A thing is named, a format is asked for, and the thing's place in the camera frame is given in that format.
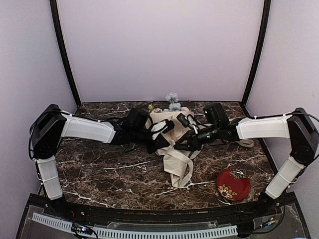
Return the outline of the beige wrapping paper sheet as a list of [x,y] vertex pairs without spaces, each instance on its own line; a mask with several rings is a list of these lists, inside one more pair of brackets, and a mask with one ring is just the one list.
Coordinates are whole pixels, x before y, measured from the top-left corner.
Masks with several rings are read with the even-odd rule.
[[182,107],[181,111],[175,112],[157,108],[150,113],[153,122],[168,119],[175,124],[174,129],[161,134],[169,142],[169,146],[156,151],[157,155],[163,156],[164,171],[170,174],[171,185],[174,188],[182,188],[190,181],[193,175],[192,160],[200,153],[200,151],[189,152],[174,149],[175,143],[188,131],[176,118],[180,113],[185,116],[193,115],[193,112],[187,107]]

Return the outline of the white printed ribbon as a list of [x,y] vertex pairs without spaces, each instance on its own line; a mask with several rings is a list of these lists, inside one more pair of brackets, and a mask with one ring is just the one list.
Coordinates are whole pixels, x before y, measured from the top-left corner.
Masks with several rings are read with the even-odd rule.
[[170,174],[171,186],[184,187],[193,175],[193,159],[201,153],[203,146],[197,151],[175,150],[175,141],[170,140],[168,147],[160,148],[156,155],[162,156],[164,171]]

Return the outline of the blue fake flower stem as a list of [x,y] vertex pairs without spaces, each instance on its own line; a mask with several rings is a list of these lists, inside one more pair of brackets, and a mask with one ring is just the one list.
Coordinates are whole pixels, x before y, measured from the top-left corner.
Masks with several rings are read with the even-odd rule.
[[181,104],[178,102],[179,97],[177,93],[170,92],[166,95],[165,99],[169,102],[168,109],[170,112],[180,111]]

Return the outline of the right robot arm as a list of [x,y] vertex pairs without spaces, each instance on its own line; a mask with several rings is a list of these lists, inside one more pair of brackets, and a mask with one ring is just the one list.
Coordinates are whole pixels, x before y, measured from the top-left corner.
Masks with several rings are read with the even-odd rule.
[[318,157],[318,118],[304,108],[270,116],[247,116],[230,120],[221,103],[212,103],[203,109],[209,123],[202,129],[185,133],[174,145],[176,150],[196,151],[216,139],[240,141],[260,139],[269,148],[278,172],[265,188],[263,197],[255,204],[254,211],[265,216],[274,207],[277,199],[296,182],[307,167]]

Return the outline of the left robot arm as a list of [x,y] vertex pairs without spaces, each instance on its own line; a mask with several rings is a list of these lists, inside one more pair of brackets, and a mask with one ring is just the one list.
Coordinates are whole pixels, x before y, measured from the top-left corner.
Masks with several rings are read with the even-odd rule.
[[62,110],[50,104],[34,121],[29,131],[29,156],[36,162],[39,179],[51,209],[59,217],[70,213],[64,202],[58,175],[57,158],[70,141],[93,142],[107,145],[143,144],[149,152],[157,149],[164,121],[154,122],[150,114],[131,109],[124,117],[92,119]]

